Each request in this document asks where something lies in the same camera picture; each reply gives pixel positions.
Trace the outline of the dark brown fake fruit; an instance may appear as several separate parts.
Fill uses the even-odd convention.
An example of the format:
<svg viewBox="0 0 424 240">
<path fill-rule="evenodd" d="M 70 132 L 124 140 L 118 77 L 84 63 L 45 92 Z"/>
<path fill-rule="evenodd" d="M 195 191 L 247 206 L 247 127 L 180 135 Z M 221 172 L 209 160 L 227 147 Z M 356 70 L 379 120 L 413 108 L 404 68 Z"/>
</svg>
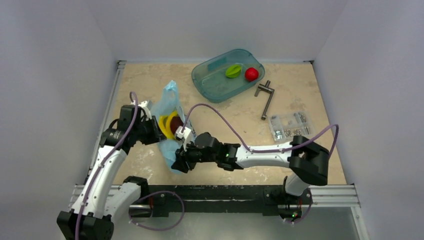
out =
<svg viewBox="0 0 424 240">
<path fill-rule="evenodd" d="M 179 127 L 181 127 L 184 124 L 182 119 L 177 115 L 173 116 L 172 119 L 169 122 L 169 128 L 173 134 L 177 131 Z"/>
</svg>

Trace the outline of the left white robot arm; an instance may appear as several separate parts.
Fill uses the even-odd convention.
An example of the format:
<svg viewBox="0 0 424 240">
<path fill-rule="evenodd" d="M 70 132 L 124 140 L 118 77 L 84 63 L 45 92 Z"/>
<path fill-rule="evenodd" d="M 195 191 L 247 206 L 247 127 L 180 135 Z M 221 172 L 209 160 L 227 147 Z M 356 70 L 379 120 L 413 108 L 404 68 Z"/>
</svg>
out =
<svg viewBox="0 0 424 240">
<path fill-rule="evenodd" d="M 56 223 L 67 240 L 110 240 L 115 221 L 135 202 L 146 203 L 147 181 L 130 177 L 118 192 L 110 195 L 115 176 L 130 149 L 165 140 L 156 117 L 151 114 L 151 101 L 123 105 L 119 117 L 102 133 L 96 161 L 82 192 L 68 211 L 61 211 Z"/>
</svg>

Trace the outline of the light blue plastic bag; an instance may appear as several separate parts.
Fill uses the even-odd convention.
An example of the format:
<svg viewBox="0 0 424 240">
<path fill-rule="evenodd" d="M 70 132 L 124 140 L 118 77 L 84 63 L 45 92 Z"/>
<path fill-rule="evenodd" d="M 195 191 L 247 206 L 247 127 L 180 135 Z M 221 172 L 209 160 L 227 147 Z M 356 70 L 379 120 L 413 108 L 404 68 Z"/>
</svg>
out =
<svg viewBox="0 0 424 240">
<path fill-rule="evenodd" d="M 175 134 L 186 119 L 175 81 L 170 81 L 163 88 L 161 98 L 153 104 L 150 112 L 156 117 L 159 129 L 166 137 L 166 140 L 161 141 L 158 147 L 165 163 L 170 168 L 176 161 L 176 150 L 181 147 L 181 143 L 176 139 Z"/>
</svg>

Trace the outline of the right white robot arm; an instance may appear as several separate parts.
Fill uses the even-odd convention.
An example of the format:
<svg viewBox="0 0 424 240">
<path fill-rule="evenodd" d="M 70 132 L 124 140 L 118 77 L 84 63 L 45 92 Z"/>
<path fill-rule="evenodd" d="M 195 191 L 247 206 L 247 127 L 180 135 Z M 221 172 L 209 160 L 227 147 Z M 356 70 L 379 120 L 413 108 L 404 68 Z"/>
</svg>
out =
<svg viewBox="0 0 424 240">
<path fill-rule="evenodd" d="M 243 146 L 222 143 L 205 132 L 176 150 L 171 168 L 182 173 L 193 170 L 197 163 L 216 163 L 230 172 L 252 167 L 288 168 L 292 175 L 285 179 L 280 196 L 292 204 L 308 187 L 328 184 L 330 155 L 328 149 L 302 135 L 277 145 Z"/>
</svg>

